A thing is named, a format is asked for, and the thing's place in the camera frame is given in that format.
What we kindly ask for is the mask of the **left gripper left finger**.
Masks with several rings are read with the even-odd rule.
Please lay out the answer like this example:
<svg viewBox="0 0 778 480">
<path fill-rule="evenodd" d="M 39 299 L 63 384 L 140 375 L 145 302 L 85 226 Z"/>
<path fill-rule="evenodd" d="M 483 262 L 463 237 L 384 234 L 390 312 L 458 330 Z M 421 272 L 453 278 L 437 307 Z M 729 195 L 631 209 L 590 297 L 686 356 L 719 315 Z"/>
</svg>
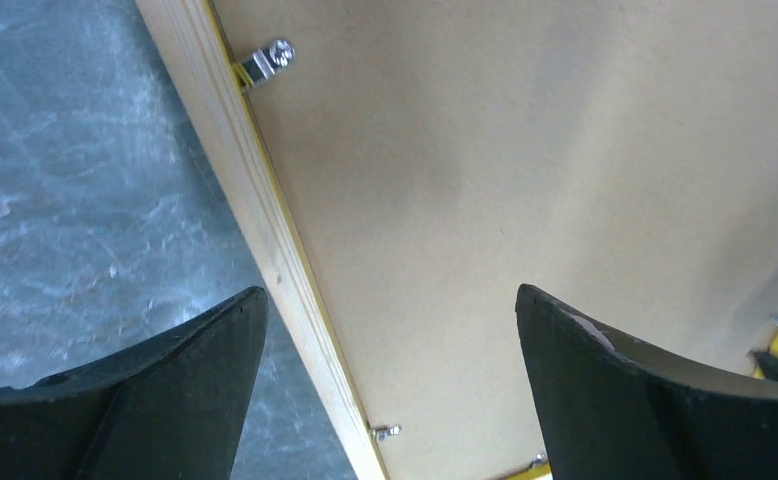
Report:
<svg viewBox="0 0 778 480">
<path fill-rule="evenodd" d="M 251 287 L 131 347 L 0 388 L 0 479 L 227 479 L 264 348 Z"/>
</svg>

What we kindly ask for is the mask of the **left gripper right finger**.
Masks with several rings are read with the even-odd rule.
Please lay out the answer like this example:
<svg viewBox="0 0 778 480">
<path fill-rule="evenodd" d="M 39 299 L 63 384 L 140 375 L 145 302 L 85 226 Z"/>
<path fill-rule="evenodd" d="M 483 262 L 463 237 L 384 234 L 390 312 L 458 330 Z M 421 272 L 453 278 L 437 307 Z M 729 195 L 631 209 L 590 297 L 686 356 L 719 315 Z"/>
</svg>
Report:
<svg viewBox="0 0 778 480">
<path fill-rule="evenodd" d="M 705 365 L 533 285 L 515 313 L 556 479 L 778 479 L 778 380 Z"/>
</svg>

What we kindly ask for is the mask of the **brown cardboard backing board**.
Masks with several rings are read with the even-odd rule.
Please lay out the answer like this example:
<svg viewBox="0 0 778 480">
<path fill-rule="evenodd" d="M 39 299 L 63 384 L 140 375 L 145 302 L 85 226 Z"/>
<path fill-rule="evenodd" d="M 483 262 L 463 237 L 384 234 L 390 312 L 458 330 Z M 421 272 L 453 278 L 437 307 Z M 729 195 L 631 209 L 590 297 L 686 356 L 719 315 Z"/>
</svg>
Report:
<svg viewBox="0 0 778 480">
<path fill-rule="evenodd" d="M 544 447 L 531 284 L 748 373 L 778 313 L 778 1 L 219 1 L 393 479 Z"/>
</svg>

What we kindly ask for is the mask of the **wooden picture frame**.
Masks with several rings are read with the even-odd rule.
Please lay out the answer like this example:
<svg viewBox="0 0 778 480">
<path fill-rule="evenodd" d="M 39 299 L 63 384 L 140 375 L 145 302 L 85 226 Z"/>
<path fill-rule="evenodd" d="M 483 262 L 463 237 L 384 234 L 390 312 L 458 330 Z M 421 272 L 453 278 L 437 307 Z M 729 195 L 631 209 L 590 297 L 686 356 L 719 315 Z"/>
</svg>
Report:
<svg viewBox="0 0 778 480">
<path fill-rule="evenodd" d="M 235 55 L 217 2 L 142 1 L 138 7 L 355 475 L 393 479 L 369 433 L 380 425 L 365 415 L 249 100 L 251 91 L 294 61 L 247 91 L 233 70 L 255 50 L 286 38 Z M 750 372 L 726 371 L 766 379 L 753 357 L 771 351 L 778 351 L 774 326 L 749 350 Z M 544 447 L 527 464 L 489 479 L 519 477 L 556 479 Z"/>
</svg>

